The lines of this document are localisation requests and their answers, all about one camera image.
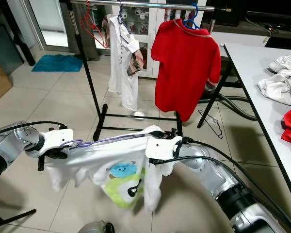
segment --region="tile floor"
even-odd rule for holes
[[[44,53],[37,54],[36,59]],[[117,95],[107,91],[109,58],[89,62],[89,67],[100,107],[107,103],[109,113],[131,114],[121,106]],[[23,64],[10,75],[14,86],[0,99],[0,127],[19,120],[53,120],[72,128],[75,138],[92,140],[97,113],[84,69],[75,73],[37,73],[31,69]],[[154,81],[140,80],[140,110],[148,116],[173,117],[173,113],[163,113],[155,107],[154,86]],[[224,88],[222,93],[244,95],[240,89],[232,88]],[[240,106],[253,114],[250,105],[240,103]],[[201,117],[199,111],[203,110],[205,104],[197,106],[191,119],[184,123],[184,134],[207,142],[240,162],[291,216],[291,195],[259,124],[215,103],[210,111],[213,118],[207,118],[209,124],[197,129]],[[132,128],[152,124],[165,130],[175,127],[169,121],[114,117],[105,120],[105,125]],[[47,131],[49,127],[36,126],[40,131]],[[124,133],[127,132],[104,130],[100,138]],[[235,170],[231,162],[222,156],[219,158]],[[0,215],[8,218],[33,208],[37,213],[1,227],[0,233],[76,233],[86,223],[97,219],[111,221],[119,233],[232,232],[219,205],[182,164],[175,166],[172,175],[164,177],[161,190],[162,198],[155,212],[144,212],[142,202],[132,212],[124,212],[89,181],[80,188],[75,188],[74,182],[70,181],[62,191],[54,192],[47,172],[38,172],[37,160],[23,153],[0,177]]]

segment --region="cartoon print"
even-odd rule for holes
[[[135,161],[131,161],[129,164],[116,164],[111,168],[107,168],[110,171],[109,177],[113,178],[124,178],[131,174],[135,174],[138,170],[135,165]]]
[[[113,176],[106,183],[104,191],[118,207],[130,208],[144,191],[143,187],[139,186],[142,184],[145,172],[146,170],[142,168],[140,174],[134,173],[122,178]]]

